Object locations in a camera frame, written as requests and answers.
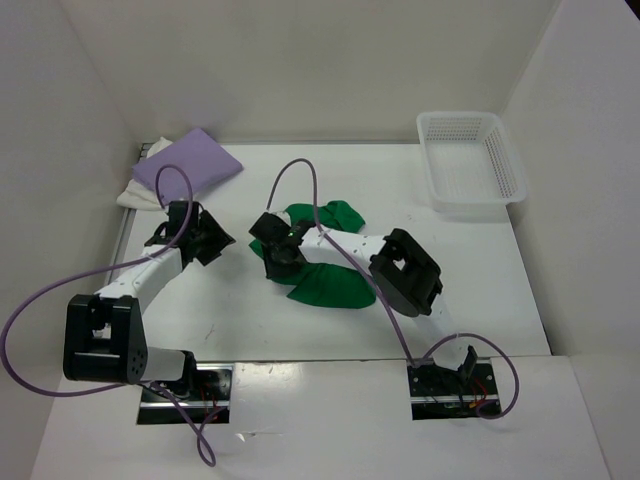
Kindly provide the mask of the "white t shirt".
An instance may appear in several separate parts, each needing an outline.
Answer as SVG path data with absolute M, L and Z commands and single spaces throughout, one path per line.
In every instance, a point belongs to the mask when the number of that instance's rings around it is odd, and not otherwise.
M 173 142 L 171 140 L 164 137 L 161 137 L 153 144 L 144 144 L 141 150 L 140 162 L 172 144 Z M 160 211 L 162 209 L 154 191 L 149 190 L 134 179 L 128 182 L 124 191 L 117 197 L 116 204 L 122 208 L 131 210 Z

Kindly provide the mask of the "green t shirt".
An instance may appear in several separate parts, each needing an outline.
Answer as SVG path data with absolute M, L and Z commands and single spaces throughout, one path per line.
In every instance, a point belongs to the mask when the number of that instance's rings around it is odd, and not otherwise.
M 310 204 L 294 203 L 282 213 L 282 219 L 289 225 L 300 220 L 314 221 L 313 206 Z M 344 200 L 332 200 L 320 206 L 318 214 L 322 226 L 336 231 L 358 233 L 365 226 L 360 213 Z M 254 237 L 249 248 L 258 257 L 263 257 L 262 244 Z M 362 275 L 339 265 L 307 263 L 296 275 L 266 274 L 266 277 L 273 283 L 289 286 L 288 299 L 309 306 L 364 309 L 376 302 L 375 291 Z

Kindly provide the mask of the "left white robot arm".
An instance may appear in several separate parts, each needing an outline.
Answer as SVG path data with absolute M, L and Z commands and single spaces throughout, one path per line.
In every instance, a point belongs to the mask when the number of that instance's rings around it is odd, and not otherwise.
M 188 350 L 148 345 L 143 314 L 194 261 L 206 266 L 234 243 L 199 203 L 173 202 L 168 220 L 144 244 L 139 262 L 92 295 L 67 307 L 63 373 L 72 381 L 135 385 L 156 382 L 180 400 L 200 385 Z

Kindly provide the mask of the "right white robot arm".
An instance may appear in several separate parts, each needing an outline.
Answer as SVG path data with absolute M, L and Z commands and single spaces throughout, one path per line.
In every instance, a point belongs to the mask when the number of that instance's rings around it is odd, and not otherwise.
M 443 298 L 441 268 L 406 231 L 386 236 L 320 230 L 306 221 L 294 226 L 280 222 L 263 233 L 253 229 L 259 242 L 266 277 L 290 279 L 305 269 L 335 266 L 364 273 L 389 310 L 414 318 L 427 337 L 436 342 L 428 357 L 441 387 L 463 392 L 474 379 L 478 355 L 460 334 Z

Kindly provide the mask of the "purple t shirt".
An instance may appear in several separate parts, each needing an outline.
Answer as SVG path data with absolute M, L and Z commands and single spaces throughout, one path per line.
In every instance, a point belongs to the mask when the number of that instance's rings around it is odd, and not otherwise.
M 217 185 L 243 170 L 243 165 L 202 129 L 194 129 L 133 167 L 133 179 L 155 192 L 161 167 L 175 165 L 189 179 L 193 193 Z

